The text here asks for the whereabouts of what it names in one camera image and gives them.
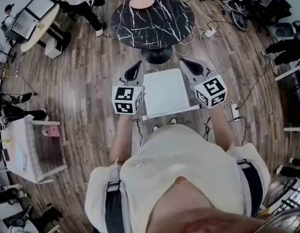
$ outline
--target shoe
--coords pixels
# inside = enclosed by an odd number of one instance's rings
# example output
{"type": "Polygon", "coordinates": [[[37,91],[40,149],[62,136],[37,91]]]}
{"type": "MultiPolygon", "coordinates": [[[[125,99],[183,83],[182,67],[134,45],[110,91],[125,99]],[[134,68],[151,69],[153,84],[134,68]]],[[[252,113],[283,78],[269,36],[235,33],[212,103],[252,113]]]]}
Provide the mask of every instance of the shoe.
{"type": "Polygon", "coordinates": [[[278,75],[278,66],[275,64],[274,60],[270,60],[272,71],[275,75],[278,75]]]}
{"type": "Polygon", "coordinates": [[[169,124],[178,124],[177,118],[175,117],[171,118],[169,124]]]}
{"type": "Polygon", "coordinates": [[[101,28],[101,30],[97,30],[96,31],[96,37],[100,37],[103,35],[103,29],[101,28]]]}
{"type": "Polygon", "coordinates": [[[48,121],[48,115],[46,116],[46,118],[44,118],[44,120],[43,121],[48,121]]]}
{"type": "Polygon", "coordinates": [[[266,50],[262,50],[261,53],[265,57],[270,57],[270,55],[268,53],[266,53],[266,50]]]}
{"type": "Polygon", "coordinates": [[[281,170],[282,170],[283,167],[284,167],[283,165],[280,165],[280,166],[277,168],[277,170],[276,170],[276,174],[277,174],[277,175],[280,174],[280,172],[281,172],[281,170]]]}
{"type": "Polygon", "coordinates": [[[158,130],[159,129],[159,125],[155,124],[153,127],[152,127],[152,132],[154,132],[155,130],[158,130]]]}

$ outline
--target table base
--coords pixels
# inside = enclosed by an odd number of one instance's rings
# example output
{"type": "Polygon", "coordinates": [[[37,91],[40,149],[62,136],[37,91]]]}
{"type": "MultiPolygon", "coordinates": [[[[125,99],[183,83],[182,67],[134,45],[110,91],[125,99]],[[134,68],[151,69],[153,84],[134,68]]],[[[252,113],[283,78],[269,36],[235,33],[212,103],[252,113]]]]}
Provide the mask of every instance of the table base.
{"type": "Polygon", "coordinates": [[[141,49],[142,57],[152,64],[163,64],[170,60],[173,54],[173,48],[167,47],[164,49],[141,49]]]}

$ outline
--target black cap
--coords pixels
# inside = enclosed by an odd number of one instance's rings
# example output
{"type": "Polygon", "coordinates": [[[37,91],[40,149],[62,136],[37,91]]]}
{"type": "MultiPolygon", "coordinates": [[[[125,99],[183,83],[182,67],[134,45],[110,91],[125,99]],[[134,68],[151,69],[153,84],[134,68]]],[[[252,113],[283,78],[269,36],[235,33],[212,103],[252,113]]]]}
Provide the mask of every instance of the black cap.
{"type": "Polygon", "coordinates": [[[14,6],[14,3],[6,5],[4,8],[4,12],[7,12],[8,10],[12,10],[13,6],[14,6]]]}

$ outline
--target marble tabletop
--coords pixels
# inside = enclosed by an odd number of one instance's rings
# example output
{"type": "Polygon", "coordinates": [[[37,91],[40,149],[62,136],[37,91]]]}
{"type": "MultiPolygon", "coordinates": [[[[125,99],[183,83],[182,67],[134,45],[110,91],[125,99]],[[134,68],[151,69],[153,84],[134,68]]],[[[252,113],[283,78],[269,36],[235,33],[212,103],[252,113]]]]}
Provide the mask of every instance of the marble tabletop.
{"type": "Polygon", "coordinates": [[[122,3],[113,13],[111,28],[121,42],[140,49],[170,47],[185,39],[193,29],[192,9],[182,0],[155,0],[142,10],[122,3]]]}

